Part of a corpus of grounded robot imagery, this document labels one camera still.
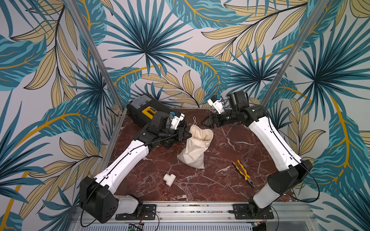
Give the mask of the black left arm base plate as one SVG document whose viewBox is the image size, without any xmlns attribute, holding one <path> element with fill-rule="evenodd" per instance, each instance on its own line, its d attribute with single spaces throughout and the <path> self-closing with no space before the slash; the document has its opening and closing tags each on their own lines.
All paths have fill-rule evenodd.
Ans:
<svg viewBox="0 0 370 231">
<path fill-rule="evenodd" d="M 133 214 L 123 213 L 115 215 L 115 220 L 155 220 L 156 211 L 156 204 L 143 204 Z"/>
</svg>

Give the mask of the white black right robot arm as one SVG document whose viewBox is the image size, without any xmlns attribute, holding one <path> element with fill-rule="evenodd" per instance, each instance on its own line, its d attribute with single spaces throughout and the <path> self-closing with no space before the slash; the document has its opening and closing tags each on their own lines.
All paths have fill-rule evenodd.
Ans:
<svg viewBox="0 0 370 231">
<path fill-rule="evenodd" d="M 209 122 L 208 128 L 234 123 L 244 124 L 264 145 L 277 168 L 277 172 L 268 176 L 266 185 L 249 202 L 250 209 L 257 213 L 302 183 L 311 174 L 313 165 L 309 160 L 302 160 L 286 143 L 274 127 L 265 107 L 250 104 L 247 93 L 241 90 L 230 93 L 227 95 L 227 101 L 230 109 L 225 108 L 221 96 L 214 95 L 207 101 L 208 105 L 216 110 L 216 113 L 206 118 Z"/>
</svg>

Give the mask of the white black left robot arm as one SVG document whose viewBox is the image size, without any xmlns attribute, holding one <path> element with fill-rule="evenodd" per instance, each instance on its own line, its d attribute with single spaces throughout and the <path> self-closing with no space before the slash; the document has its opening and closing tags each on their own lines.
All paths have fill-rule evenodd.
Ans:
<svg viewBox="0 0 370 231">
<path fill-rule="evenodd" d="M 157 112 L 150 123 L 136 133 L 126 150 L 95 177 L 85 177 L 80 183 L 80 207 L 96 221 L 106 223 L 115 214 L 132 214 L 139 207 L 133 196 L 115 196 L 121 182 L 130 171 L 156 146 L 166 148 L 189 139 L 185 115 L 177 111 Z"/>
</svg>

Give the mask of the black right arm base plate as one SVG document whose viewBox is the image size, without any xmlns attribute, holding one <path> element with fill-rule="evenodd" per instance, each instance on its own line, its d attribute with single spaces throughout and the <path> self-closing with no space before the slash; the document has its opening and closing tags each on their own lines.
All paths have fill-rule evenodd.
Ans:
<svg viewBox="0 0 370 231">
<path fill-rule="evenodd" d="M 236 220 L 242 219 L 258 219 L 258 220 L 269 220 L 274 219 L 273 211 L 271 206 L 266 208 L 259 208 L 254 204 L 233 204 L 232 213 Z"/>
</svg>

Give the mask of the cream cloth soil bag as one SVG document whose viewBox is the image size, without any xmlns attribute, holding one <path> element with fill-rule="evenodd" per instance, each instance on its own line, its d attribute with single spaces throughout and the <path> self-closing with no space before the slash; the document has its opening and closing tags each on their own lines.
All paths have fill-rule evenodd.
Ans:
<svg viewBox="0 0 370 231">
<path fill-rule="evenodd" d="M 196 117 L 193 117 L 194 123 L 189 132 L 192 137 L 187 139 L 186 147 L 177 156 L 184 164 L 196 168 L 205 169 L 204 153 L 210 147 L 214 133 L 210 129 L 201 129 L 197 126 Z"/>
</svg>

